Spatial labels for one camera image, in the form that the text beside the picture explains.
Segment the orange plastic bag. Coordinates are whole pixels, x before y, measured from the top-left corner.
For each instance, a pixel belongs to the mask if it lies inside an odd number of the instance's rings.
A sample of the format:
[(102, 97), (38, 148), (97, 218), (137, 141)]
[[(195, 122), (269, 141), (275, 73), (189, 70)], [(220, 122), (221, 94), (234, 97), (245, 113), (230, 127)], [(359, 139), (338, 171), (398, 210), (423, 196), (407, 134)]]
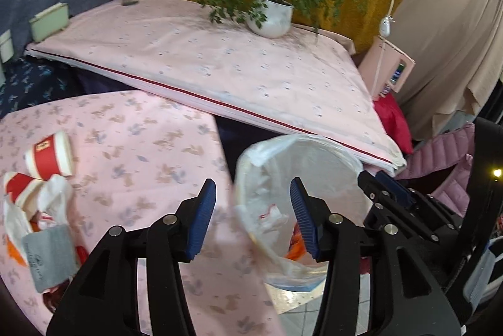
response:
[(22, 239), (28, 234), (40, 231), (37, 223), (34, 221), (30, 221), (29, 226), (30, 229), (6, 229), (6, 248), (8, 256), (21, 266), (26, 266), (25, 250), (22, 245)]

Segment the white glove with red mark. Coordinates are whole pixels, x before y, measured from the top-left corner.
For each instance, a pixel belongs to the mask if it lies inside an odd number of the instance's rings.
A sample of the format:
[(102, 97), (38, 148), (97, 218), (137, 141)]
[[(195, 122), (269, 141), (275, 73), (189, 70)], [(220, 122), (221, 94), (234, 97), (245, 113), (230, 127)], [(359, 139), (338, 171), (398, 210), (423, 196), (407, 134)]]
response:
[(5, 231), (7, 228), (30, 229), (30, 221), (36, 222), (40, 230), (68, 224), (67, 203), (72, 196), (73, 187), (67, 179), (54, 174), (48, 181), (44, 181), (37, 195), (37, 213), (32, 220), (28, 220), (22, 209), (15, 206), (9, 195), (4, 191), (3, 215)]

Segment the crushed red paper cup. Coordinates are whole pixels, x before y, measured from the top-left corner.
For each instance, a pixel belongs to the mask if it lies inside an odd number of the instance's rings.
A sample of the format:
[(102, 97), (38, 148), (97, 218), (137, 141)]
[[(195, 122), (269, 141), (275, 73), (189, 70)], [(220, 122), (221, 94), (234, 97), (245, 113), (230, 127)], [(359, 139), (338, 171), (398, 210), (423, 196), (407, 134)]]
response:
[(5, 193), (15, 206), (22, 209), (28, 220), (37, 213), (37, 195), (43, 184), (43, 180), (17, 172), (7, 172), (3, 177)]

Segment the white lined trash bin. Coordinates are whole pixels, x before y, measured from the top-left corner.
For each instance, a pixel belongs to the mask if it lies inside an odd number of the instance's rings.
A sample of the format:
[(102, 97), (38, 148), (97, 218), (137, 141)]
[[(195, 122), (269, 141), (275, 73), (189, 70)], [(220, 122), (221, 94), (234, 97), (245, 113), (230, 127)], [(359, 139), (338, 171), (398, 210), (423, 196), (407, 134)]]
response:
[(308, 292), (326, 278), (324, 221), (363, 223), (372, 205), (357, 183), (363, 169), (343, 145), (317, 136), (280, 136), (240, 155), (235, 210), (266, 283)]

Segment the red paper envelope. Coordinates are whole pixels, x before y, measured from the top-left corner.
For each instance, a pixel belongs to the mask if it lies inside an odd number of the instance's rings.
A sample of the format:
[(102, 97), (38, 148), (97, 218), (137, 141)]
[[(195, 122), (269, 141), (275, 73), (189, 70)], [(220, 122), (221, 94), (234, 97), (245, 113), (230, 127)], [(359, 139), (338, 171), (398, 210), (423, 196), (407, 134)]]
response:
[[(89, 253), (84, 246), (77, 246), (76, 253), (78, 256), (78, 266), (81, 267), (85, 263), (86, 259), (88, 259)], [(59, 285), (54, 286), (43, 293), (43, 304), (50, 313), (55, 313), (72, 280), (73, 276), (70, 276), (64, 282), (61, 282)]]

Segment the grey cloth pouch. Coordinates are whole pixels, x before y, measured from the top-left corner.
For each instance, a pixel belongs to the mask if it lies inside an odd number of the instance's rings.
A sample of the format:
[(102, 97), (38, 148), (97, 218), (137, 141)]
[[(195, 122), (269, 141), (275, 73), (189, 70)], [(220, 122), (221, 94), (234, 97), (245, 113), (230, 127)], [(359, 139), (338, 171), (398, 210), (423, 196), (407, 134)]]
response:
[(70, 229), (61, 224), (25, 235), (21, 244), (39, 294), (73, 277), (79, 269)]

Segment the pink quilted jacket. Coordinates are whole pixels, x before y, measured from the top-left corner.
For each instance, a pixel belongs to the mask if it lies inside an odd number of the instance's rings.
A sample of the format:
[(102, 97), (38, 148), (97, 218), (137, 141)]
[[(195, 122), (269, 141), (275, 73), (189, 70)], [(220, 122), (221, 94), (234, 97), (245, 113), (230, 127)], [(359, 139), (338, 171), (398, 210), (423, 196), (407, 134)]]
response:
[(466, 187), (472, 171), (474, 137), (475, 125), (471, 122), (437, 135), (407, 158), (407, 166), (395, 178), (463, 217), (470, 201)]

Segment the red cloth item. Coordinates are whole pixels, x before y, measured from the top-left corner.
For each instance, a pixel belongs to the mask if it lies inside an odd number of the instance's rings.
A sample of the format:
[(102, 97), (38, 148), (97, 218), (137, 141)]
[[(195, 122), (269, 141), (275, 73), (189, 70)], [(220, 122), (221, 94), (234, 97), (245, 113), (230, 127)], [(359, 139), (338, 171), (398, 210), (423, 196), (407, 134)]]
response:
[(392, 94), (379, 97), (373, 102), (374, 110), (378, 114), (386, 133), (397, 144), (402, 153), (413, 153), (412, 136), (407, 120)]

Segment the pink floral tablecloth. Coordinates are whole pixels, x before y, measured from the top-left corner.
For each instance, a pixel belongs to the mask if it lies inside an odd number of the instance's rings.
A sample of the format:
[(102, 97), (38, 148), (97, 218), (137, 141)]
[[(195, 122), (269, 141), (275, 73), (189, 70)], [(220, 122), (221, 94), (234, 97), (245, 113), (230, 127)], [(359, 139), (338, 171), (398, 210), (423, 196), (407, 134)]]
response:
[(200, 335), (280, 335), (252, 244), (235, 216), (214, 118), (142, 91), (69, 98), (11, 113), (1, 122), (1, 170), (25, 173), (25, 153), (49, 135), (70, 138), (75, 173), (69, 224), (91, 250), (115, 224), (150, 226), (195, 196), (207, 179), (217, 202), (200, 253), (182, 264)]

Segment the upright-lying red paper cup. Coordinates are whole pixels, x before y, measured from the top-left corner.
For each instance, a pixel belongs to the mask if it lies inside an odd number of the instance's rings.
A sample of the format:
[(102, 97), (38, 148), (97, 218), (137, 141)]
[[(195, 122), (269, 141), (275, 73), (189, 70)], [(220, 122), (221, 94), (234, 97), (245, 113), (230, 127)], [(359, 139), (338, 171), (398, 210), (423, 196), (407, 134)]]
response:
[(60, 130), (37, 142), (25, 152), (28, 174), (34, 179), (49, 180), (54, 174), (74, 174), (73, 151), (68, 135)]

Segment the pink control box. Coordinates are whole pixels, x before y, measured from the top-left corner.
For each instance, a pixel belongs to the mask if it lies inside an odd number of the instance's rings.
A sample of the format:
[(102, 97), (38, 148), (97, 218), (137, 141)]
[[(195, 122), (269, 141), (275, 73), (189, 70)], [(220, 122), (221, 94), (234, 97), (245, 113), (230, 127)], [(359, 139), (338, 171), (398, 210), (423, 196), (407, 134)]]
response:
[(393, 43), (376, 36), (358, 70), (373, 100), (399, 92), (415, 62)]

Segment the pale pink dotted bedspread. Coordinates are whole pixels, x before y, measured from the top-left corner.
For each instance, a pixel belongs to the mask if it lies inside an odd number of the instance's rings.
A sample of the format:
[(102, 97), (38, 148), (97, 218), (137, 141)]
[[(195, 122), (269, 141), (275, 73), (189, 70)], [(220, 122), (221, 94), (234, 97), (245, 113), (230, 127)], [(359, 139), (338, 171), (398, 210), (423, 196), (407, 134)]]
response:
[(315, 134), (390, 173), (406, 161), (386, 133), (351, 55), (351, 41), (295, 26), (268, 39), (215, 25), (185, 0), (108, 2), (25, 49), (276, 133)]

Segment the beige curtain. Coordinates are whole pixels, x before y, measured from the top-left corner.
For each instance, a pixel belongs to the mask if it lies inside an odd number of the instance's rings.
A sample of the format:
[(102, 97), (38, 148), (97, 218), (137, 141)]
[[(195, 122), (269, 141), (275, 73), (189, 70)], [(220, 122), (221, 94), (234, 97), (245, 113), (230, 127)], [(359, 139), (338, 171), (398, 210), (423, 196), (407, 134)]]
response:
[(502, 72), (502, 0), (402, 0), (390, 39), (415, 62), (396, 100), (415, 140), (476, 116)]

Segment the navy floral cloth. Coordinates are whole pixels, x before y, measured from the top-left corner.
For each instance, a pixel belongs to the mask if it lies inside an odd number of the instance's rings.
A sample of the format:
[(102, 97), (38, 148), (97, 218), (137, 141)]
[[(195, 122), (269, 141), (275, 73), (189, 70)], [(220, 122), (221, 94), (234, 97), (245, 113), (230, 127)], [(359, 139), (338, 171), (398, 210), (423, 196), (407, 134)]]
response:
[(65, 63), (24, 57), (6, 63), (3, 73), (1, 118), (17, 110), (84, 95), (77, 70)]

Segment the white cylindrical jar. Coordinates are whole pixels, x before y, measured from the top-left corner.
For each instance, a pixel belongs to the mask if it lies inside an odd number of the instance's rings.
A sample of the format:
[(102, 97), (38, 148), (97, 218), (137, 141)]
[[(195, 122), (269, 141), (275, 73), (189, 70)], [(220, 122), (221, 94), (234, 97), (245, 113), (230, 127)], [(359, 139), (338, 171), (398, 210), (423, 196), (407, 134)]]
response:
[(1, 62), (6, 63), (14, 55), (14, 47), (12, 42), (11, 31), (6, 30), (0, 35), (0, 57)]

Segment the mint green tissue box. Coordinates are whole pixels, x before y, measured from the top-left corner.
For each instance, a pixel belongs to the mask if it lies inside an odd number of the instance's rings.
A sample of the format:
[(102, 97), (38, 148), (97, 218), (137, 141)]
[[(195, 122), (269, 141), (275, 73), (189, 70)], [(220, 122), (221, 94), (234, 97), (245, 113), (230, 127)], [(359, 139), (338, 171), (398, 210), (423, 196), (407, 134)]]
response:
[(29, 20), (31, 37), (39, 43), (49, 36), (63, 30), (69, 24), (69, 10), (67, 3), (58, 2), (44, 9)]

